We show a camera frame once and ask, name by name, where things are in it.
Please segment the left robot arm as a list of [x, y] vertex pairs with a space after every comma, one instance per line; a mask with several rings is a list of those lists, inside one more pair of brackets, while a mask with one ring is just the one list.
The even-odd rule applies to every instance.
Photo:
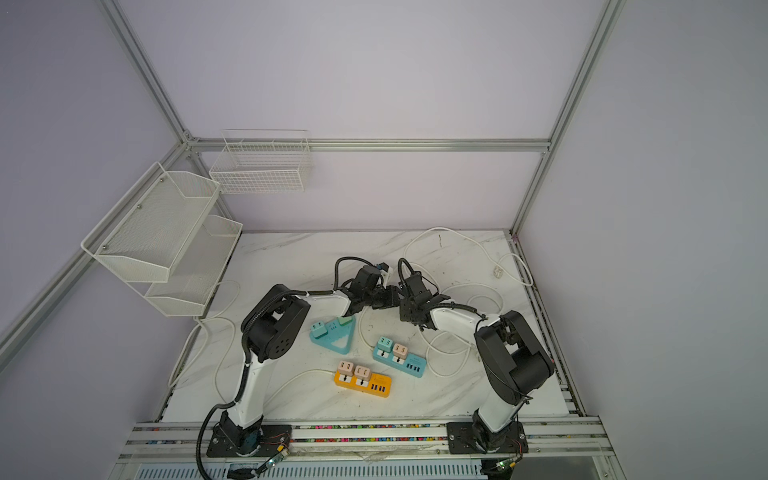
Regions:
[[262, 428], [266, 389], [277, 360], [294, 345], [307, 320], [309, 338], [345, 355], [351, 350], [355, 315], [366, 307], [397, 305], [394, 286], [387, 284], [389, 266], [354, 256], [334, 264], [334, 284], [327, 291], [292, 290], [274, 285], [241, 322], [244, 364], [234, 398], [216, 405], [222, 412], [214, 426], [209, 455], [251, 456], [268, 443]]

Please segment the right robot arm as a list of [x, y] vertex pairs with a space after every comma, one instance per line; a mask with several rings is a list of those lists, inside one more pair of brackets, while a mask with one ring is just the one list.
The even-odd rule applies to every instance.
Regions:
[[491, 391], [472, 415], [473, 448], [495, 452], [518, 441], [519, 411], [555, 373], [531, 326], [517, 311], [491, 315], [430, 290], [405, 258], [398, 260], [397, 274], [401, 321], [452, 334], [479, 353]]

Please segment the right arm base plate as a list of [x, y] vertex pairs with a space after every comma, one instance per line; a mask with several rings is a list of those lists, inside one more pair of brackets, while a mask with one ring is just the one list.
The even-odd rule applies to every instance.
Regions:
[[446, 430], [451, 454], [524, 455], [529, 452], [523, 425], [517, 421], [498, 432], [491, 432], [478, 422], [450, 422]]

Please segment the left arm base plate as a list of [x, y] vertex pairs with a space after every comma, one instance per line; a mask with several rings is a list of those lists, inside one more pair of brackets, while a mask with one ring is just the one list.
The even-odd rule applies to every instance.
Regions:
[[269, 458], [280, 447], [287, 449], [291, 437], [288, 424], [262, 425], [258, 431], [238, 434], [215, 425], [205, 454], [208, 458]]

